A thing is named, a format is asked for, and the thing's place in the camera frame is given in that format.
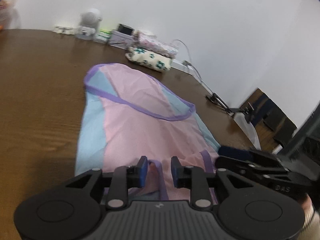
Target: purple trim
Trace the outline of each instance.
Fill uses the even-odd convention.
[[[204,150],[204,151],[200,152],[200,154],[202,155],[202,158],[203,158],[205,172],[213,173],[213,163],[212,163],[211,156],[208,153],[208,151]],[[211,191],[212,197],[214,198],[214,201],[218,204],[218,200],[216,198],[216,194],[214,193],[214,189],[210,188],[210,191]]]
[[[167,188],[166,188],[165,183],[164,183],[164,177],[163,177],[161,162],[157,161],[157,160],[149,160],[149,163],[154,163],[156,168],[157,168],[157,170],[158,170],[160,200],[162,200],[162,201],[169,200],[168,193],[167,193]]]
[[[139,111],[139,112],[142,112],[144,114],[147,114],[147,115],[150,115],[152,117],[155,117],[155,118],[158,118],[158,119],[163,119],[163,120],[167,120],[167,121],[181,121],[181,120],[184,120],[184,119],[187,119],[189,118],[195,111],[196,111],[196,107],[194,104],[188,102],[188,101],[185,101],[183,100],[182,98],[178,97],[177,95],[175,95],[171,90],[169,90],[167,87],[165,87],[163,84],[161,84],[161,82],[159,82],[158,80],[156,80],[155,78],[151,77],[152,79],[156,80],[158,82],[158,84],[160,84],[164,89],[166,89],[168,92],[170,92],[171,94],[175,95],[177,98],[179,98],[183,103],[185,103],[187,106],[189,106],[189,110],[187,111],[186,114],[183,114],[183,115],[176,115],[176,116],[171,116],[171,117],[167,117],[167,116],[163,116],[163,115],[160,115],[160,114],[155,114],[153,112],[150,112],[149,110],[143,108],[143,107],[140,107],[140,106],[137,106],[133,103],[130,103],[120,97],[116,97],[106,91],[103,91],[103,90],[100,90],[100,89],[97,89],[93,86],[90,86],[89,85],[89,80],[90,78],[92,78],[92,76],[99,70],[100,67],[104,66],[104,65],[111,65],[111,64],[114,64],[114,63],[109,63],[109,64],[98,64],[98,65],[95,65],[93,66],[88,72],[87,72],[87,75],[84,77],[84,85],[87,89],[88,92],[94,94],[94,95],[97,95],[97,96],[100,96],[100,97],[103,97],[103,98],[107,98],[113,102],[116,102],[116,103],[120,103],[120,104],[124,104],[124,105],[128,105],[130,106],[131,108]]]

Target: wood grain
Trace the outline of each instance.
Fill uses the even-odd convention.
[[[190,75],[161,74],[130,64],[125,51],[73,36],[38,30],[0,33],[0,239],[20,239],[13,213],[24,199],[74,174],[85,105],[83,78],[99,63],[119,62],[160,80],[197,112],[220,144],[250,141]]]

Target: cable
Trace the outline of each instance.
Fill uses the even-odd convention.
[[[204,84],[204,85],[207,87],[207,89],[213,94],[212,90],[203,82],[202,77],[201,77],[199,71],[198,71],[198,70],[196,69],[196,67],[193,65],[192,59],[191,59],[191,54],[190,54],[190,51],[189,51],[188,46],[187,46],[183,41],[178,40],[178,39],[172,40],[171,43],[173,43],[174,41],[180,41],[180,42],[186,47],[187,53],[188,53],[188,57],[189,57],[189,63],[191,64],[192,69],[196,72],[196,74],[197,74],[200,82],[201,82],[202,84]]]

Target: apron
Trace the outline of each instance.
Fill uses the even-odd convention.
[[[99,64],[84,78],[86,107],[78,141],[76,170],[112,172],[149,161],[146,186],[131,195],[158,192],[159,200],[190,200],[190,190],[177,189],[171,157],[183,166],[214,172],[220,145],[196,114],[195,105],[158,80],[126,65]]]

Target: silver screw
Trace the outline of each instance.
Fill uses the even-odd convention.
[[[121,199],[111,199],[108,201],[109,207],[118,208],[118,207],[122,207],[123,204],[124,204],[124,202]]]
[[[205,207],[209,207],[210,205],[211,205],[211,201],[209,201],[207,199],[198,199],[196,201],[197,207],[205,208]]]

